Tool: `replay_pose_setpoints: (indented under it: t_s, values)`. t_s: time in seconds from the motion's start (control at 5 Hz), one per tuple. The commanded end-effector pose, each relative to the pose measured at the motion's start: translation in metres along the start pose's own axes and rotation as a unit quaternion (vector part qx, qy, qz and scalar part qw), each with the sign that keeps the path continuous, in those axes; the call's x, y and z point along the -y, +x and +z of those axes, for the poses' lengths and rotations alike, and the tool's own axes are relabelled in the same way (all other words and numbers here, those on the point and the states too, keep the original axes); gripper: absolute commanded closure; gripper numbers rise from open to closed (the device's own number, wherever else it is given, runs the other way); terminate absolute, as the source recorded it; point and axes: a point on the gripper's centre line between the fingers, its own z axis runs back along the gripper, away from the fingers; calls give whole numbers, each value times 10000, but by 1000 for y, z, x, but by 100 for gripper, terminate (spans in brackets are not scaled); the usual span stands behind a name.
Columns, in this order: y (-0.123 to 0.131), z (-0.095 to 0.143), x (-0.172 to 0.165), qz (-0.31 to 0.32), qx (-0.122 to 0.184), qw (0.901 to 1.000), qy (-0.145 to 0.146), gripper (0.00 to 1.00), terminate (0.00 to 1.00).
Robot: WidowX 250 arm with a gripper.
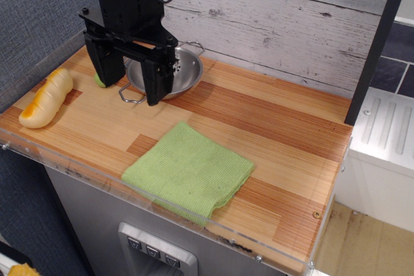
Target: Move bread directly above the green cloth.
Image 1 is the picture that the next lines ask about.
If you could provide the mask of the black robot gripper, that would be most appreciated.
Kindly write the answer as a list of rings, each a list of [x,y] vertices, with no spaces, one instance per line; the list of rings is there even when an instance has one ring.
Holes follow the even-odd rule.
[[[149,106],[172,91],[177,39],[162,26],[168,0],[98,0],[98,8],[83,8],[85,44],[104,87],[125,76],[124,57],[142,61]]]

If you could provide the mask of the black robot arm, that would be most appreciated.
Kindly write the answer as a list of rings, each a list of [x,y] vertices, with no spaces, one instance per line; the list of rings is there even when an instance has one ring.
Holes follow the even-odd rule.
[[[141,64],[147,103],[154,106],[172,92],[177,39],[162,26],[166,0],[99,0],[82,8],[89,57],[109,87],[125,76],[124,58]]]

